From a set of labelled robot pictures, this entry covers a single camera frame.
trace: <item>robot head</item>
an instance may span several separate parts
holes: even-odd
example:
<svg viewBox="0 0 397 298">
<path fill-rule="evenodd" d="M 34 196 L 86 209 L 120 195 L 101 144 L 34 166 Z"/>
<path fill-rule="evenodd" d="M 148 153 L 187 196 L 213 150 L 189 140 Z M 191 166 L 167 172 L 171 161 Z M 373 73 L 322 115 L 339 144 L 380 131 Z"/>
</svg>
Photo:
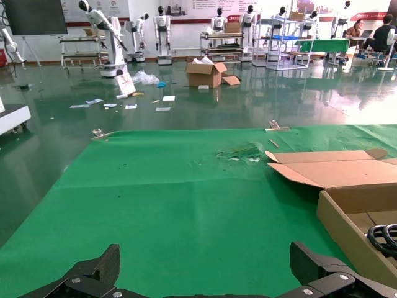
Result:
<svg viewBox="0 0 397 298">
<path fill-rule="evenodd" d="M 79 1 L 79 7 L 82 11 L 88 11 L 89 10 L 89 4 L 87 0 L 80 0 Z"/>
</svg>

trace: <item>black cable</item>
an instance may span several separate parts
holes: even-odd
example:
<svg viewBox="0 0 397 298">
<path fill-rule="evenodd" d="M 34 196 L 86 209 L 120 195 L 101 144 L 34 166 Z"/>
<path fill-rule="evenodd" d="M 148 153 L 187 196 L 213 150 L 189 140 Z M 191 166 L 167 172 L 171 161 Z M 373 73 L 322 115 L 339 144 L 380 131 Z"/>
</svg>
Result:
<svg viewBox="0 0 397 298">
<path fill-rule="evenodd" d="M 370 228 L 367 233 L 367 238 L 371 244 L 386 258 L 397 259 L 397 242 L 392 237 L 397 237 L 397 224 L 376 225 Z M 378 242 L 377 238 L 384 238 L 386 243 Z"/>
</svg>

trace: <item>box on shelf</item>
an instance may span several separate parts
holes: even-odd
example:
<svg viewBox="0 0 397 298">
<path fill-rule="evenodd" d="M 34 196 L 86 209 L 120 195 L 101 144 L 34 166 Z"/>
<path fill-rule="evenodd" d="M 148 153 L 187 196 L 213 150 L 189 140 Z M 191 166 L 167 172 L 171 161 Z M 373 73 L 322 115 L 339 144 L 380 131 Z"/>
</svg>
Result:
<svg viewBox="0 0 397 298">
<path fill-rule="evenodd" d="M 226 23 L 225 25 L 225 33 L 240 33 L 241 32 L 241 24 L 237 23 Z"/>
<path fill-rule="evenodd" d="M 301 22 L 303 21 L 304 18 L 305 18 L 305 14 L 301 14 L 300 12 L 297 11 L 290 12 L 290 20 L 297 20 Z"/>
<path fill-rule="evenodd" d="M 397 158 L 382 149 L 309 153 L 266 152 L 269 165 L 291 181 L 324 189 L 317 215 L 362 276 L 397 288 L 397 261 L 364 235 L 397 223 Z"/>
</svg>

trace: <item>table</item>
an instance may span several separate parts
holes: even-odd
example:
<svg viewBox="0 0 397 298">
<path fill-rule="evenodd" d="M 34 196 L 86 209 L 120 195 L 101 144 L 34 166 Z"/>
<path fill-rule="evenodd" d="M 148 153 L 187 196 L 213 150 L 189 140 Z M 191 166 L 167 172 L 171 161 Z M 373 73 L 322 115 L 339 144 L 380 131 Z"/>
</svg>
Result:
<svg viewBox="0 0 397 298">
<path fill-rule="evenodd" d="M 303 42 L 300 52 L 310 51 L 311 42 Z M 349 48 L 349 40 L 346 38 L 315 40 L 312 52 L 346 52 Z"/>
<path fill-rule="evenodd" d="M 0 249 L 0 297 L 48 284 L 111 243 L 121 251 L 117 286 L 151 298 L 275 297 L 299 286 L 291 241 L 346 259 L 316 217 L 320 190 L 277 174 L 263 150 L 379 147 L 397 157 L 396 134 L 397 125 L 332 125 L 117 132 L 92 141 Z M 260 162 L 249 161 L 257 155 Z"/>
</svg>

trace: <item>crumpled plastic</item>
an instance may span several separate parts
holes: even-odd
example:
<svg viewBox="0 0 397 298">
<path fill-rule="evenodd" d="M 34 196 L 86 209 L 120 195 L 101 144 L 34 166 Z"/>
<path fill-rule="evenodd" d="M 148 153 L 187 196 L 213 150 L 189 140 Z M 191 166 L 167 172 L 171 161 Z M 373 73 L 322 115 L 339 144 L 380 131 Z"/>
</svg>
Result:
<svg viewBox="0 0 397 298">
<path fill-rule="evenodd" d="M 158 84 L 160 80 L 153 74 L 147 74 L 143 70 L 140 70 L 132 77 L 134 84 L 142 83 L 144 85 Z"/>
</svg>

